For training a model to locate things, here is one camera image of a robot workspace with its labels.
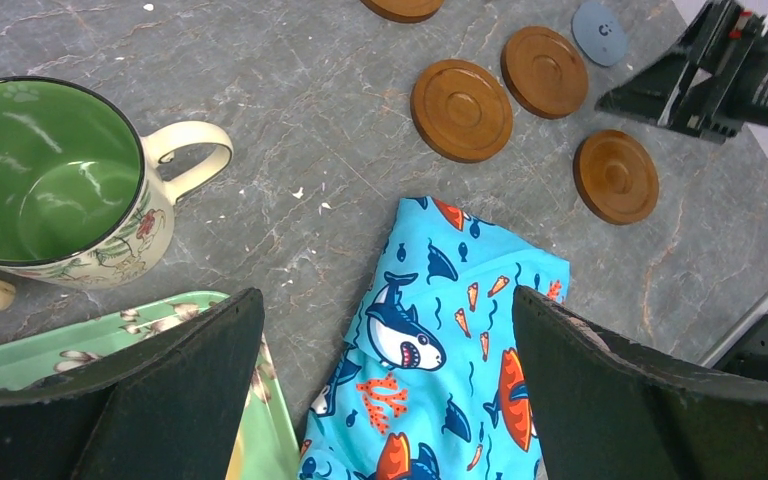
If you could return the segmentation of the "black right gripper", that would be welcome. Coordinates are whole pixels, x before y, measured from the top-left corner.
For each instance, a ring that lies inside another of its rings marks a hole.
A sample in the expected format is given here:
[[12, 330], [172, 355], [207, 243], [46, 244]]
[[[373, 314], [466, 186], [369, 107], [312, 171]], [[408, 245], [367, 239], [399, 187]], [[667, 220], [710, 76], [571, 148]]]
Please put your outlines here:
[[759, 25], [736, 1], [706, 2], [668, 52], [601, 95], [595, 109], [724, 143], [743, 126], [727, 112], [727, 97]]

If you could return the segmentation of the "blue round coaster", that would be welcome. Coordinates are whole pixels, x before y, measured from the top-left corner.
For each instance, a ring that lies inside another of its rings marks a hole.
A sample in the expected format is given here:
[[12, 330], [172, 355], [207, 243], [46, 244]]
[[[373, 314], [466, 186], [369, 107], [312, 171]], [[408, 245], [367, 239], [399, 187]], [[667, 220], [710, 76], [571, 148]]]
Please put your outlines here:
[[624, 28], [614, 13], [598, 1], [579, 6], [571, 20], [571, 31], [579, 48], [599, 66], [616, 65], [628, 51]]

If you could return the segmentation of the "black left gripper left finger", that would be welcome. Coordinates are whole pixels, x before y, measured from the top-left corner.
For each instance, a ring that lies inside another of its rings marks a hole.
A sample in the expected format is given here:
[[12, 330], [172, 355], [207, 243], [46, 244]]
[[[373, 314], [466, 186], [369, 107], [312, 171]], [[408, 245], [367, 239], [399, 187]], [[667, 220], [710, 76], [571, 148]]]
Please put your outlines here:
[[264, 326], [262, 293], [86, 366], [0, 389], [0, 479], [221, 479]]

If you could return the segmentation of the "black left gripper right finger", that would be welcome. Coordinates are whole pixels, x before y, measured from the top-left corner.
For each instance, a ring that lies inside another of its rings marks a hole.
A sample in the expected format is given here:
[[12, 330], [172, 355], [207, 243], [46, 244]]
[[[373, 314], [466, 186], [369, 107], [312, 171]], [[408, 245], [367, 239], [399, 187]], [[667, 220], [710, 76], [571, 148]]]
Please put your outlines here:
[[636, 343], [537, 291], [517, 349], [553, 479], [768, 479], [768, 382]]

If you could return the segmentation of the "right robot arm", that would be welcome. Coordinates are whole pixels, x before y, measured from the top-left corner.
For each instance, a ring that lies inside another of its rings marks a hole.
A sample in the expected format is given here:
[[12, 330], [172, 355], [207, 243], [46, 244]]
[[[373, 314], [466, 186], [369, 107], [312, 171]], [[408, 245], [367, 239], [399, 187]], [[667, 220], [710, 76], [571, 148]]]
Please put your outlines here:
[[596, 102], [600, 112], [724, 143], [768, 128], [768, 32], [736, 1], [708, 1], [657, 60]]

